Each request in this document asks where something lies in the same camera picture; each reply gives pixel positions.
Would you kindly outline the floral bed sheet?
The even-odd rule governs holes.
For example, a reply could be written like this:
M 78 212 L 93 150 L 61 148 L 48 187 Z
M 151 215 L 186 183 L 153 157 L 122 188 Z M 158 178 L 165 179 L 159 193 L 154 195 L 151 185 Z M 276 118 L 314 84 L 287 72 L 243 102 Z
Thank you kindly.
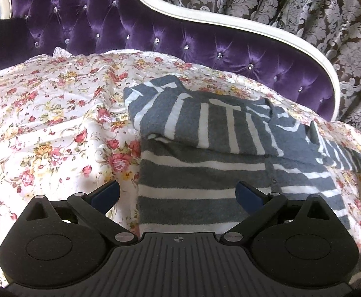
M 361 151 L 361 132 L 237 74 L 157 52 L 115 50 L 72 56 L 58 48 L 0 72 L 0 244 L 38 194 L 63 200 L 110 179 L 121 197 L 109 212 L 138 231 L 139 137 L 123 105 L 125 87 L 172 74 L 192 90 L 243 99 L 266 97 L 322 136 Z M 0 286 L 6 285 L 0 268 Z

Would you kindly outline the purple tufted chaise sofa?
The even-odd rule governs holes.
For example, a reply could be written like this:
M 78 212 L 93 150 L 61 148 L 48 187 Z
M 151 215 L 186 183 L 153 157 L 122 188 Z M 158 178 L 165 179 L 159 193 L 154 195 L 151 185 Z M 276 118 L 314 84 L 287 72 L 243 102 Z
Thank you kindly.
M 339 79 L 305 40 L 270 25 L 162 0 L 0 0 L 0 70 L 61 47 L 135 49 L 252 78 L 333 120 Z

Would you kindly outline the grey white striped sweater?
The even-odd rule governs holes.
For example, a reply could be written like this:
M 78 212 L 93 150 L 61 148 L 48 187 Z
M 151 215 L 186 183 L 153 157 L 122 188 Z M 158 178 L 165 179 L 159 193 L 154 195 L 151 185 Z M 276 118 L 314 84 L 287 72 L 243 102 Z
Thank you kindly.
M 347 224 L 331 170 L 361 172 L 361 153 L 325 139 L 268 99 L 191 91 L 175 76 L 124 90 L 140 135 L 141 232 L 223 233 L 246 218 L 242 182 L 291 200 L 322 196 Z

